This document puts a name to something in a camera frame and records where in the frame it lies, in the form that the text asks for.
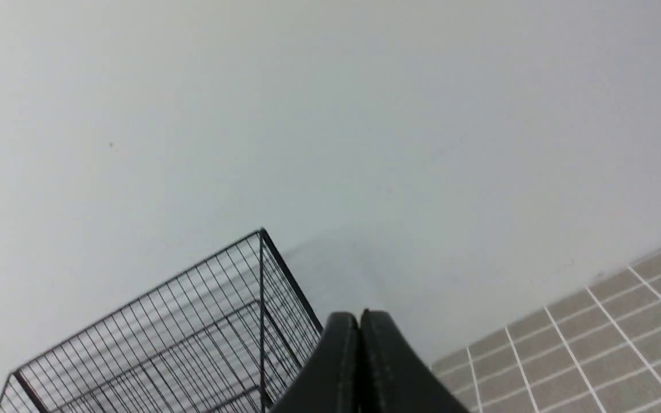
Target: tiled floor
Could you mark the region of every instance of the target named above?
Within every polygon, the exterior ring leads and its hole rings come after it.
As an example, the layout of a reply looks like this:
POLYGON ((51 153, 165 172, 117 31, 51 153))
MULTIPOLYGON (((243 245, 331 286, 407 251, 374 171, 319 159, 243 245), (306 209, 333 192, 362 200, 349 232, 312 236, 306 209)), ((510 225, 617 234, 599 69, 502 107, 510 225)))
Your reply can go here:
POLYGON ((433 372, 478 413, 661 413, 661 250, 433 372))

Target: wire basket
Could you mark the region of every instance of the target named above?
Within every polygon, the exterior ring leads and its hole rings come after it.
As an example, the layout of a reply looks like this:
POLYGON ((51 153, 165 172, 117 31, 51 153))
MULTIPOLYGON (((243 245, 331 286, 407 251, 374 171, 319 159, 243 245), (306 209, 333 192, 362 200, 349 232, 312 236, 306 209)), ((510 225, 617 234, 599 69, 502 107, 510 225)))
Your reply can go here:
POLYGON ((0 412, 265 411, 321 330, 260 229, 16 369, 0 412))

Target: white wall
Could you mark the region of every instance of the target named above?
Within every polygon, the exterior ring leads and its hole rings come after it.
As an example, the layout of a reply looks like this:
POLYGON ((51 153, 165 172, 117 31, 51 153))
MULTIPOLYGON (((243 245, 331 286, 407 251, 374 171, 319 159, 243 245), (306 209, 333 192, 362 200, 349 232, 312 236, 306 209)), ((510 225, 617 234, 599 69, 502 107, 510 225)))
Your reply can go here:
POLYGON ((661 2, 0 0, 0 386, 259 225, 428 360, 661 245, 661 2))

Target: metal wire grid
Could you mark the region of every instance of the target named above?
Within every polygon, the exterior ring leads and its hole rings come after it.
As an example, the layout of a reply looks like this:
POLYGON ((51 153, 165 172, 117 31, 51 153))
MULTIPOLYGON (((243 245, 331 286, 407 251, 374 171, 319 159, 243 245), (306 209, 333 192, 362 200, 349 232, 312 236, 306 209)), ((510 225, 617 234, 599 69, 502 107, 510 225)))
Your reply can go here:
POLYGON ((319 331, 260 230, 24 364, 0 412, 261 411, 319 331))

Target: black wire basket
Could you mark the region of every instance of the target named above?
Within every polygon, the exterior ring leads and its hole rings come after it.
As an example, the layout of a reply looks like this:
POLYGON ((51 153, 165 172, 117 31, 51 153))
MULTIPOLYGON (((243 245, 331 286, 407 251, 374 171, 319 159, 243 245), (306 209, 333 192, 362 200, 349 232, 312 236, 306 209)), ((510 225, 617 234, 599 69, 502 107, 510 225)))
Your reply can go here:
POLYGON ((321 331, 261 229, 16 369, 0 412, 265 411, 321 331))

